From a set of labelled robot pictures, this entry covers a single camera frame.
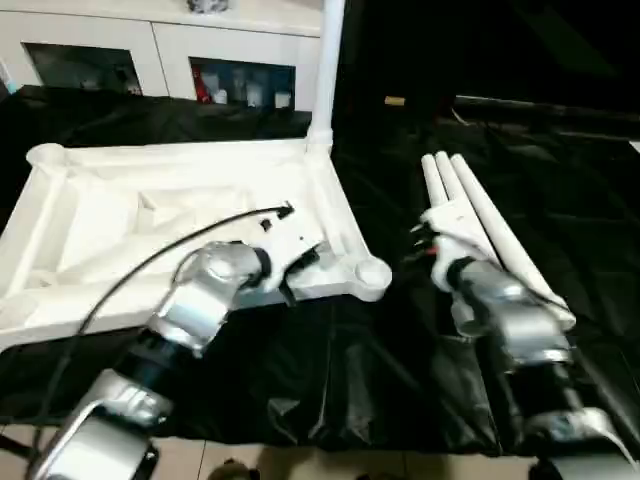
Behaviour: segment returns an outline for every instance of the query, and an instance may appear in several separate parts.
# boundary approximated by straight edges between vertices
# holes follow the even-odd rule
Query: white pole
[[[463,202],[468,209],[467,212],[465,212],[465,215],[468,217],[468,228],[470,230],[469,233],[473,235],[473,238],[475,239],[478,247],[482,249],[484,253],[486,253],[489,257],[497,260],[498,256],[493,249],[493,245],[491,245],[491,241],[487,236],[487,232],[485,232],[482,222],[476,214],[473,202],[467,195],[467,192],[460,182],[456,171],[451,165],[449,156],[445,152],[436,153],[436,165],[438,167],[438,171],[440,172],[440,177],[442,178],[444,186],[447,189],[447,195],[449,196],[449,199]]]
[[[527,254],[518,237],[513,233],[509,224],[502,217],[500,211],[491,201],[491,197],[482,188],[462,155],[454,155],[451,158],[451,164],[467,192],[473,208],[480,217],[483,227],[496,246],[504,265],[526,281],[538,293],[550,297],[566,307],[566,302],[553,293],[551,287],[549,287],[549,284]],[[550,306],[549,308],[560,319],[565,330],[569,330],[575,325],[576,317],[571,312],[556,306]]]
[[[311,126],[307,134],[309,144],[331,147],[333,145],[333,99],[338,74],[342,22],[345,0],[325,0],[324,24],[322,29],[322,52],[318,65],[318,83],[316,101],[311,117]]]
[[[437,207],[446,203],[449,198],[444,190],[444,184],[438,172],[436,159],[433,155],[425,155],[422,157],[422,171],[424,172],[424,181],[427,184],[427,192],[432,207]]]

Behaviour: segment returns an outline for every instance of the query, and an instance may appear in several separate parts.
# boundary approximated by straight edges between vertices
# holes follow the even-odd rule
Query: white frame
[[[169,95],[196,99],[189,57],[292,66],[295,109],[313,110],[321,39],[154,23]]]
[[[148,96],[168,94],[149,22],[0,12],[0,58],[16,88],[42,84],[23,43],[127,50],[142,93]]]

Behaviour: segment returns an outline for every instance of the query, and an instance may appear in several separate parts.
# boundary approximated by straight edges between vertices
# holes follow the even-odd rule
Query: white plastic stand
[[[0,352],[69,336],[104,292],[162,246],[229,215],[290,202],[326,241],[292,275],[299,300],[382,297],[391,270],[372,256],[331,162],[331,116],[344,0],[325,2],[316,105],[306,140],[32,149],[33,170],[0,237]],[[96,317],[90,331],[141,325],[180,259],[211,240],[258,243],[260,218],[216,230],[159,259]],[[245,295],[238,308],[283,301]]]

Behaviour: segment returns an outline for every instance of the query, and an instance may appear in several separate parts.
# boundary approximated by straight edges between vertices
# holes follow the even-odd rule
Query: shelf
[[[226,12],[194,14],[187,0],[0,0],[0,11],[54,13],[320,37],[322,0],[230,0]]]

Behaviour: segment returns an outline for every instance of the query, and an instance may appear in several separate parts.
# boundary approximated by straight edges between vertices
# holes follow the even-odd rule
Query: cabinet door
[[[167,95],[148,22],[71,15],[0,12],[5,80]]]
[[[313,109],[320,38],[157,23],[153,29],[172,97]]]

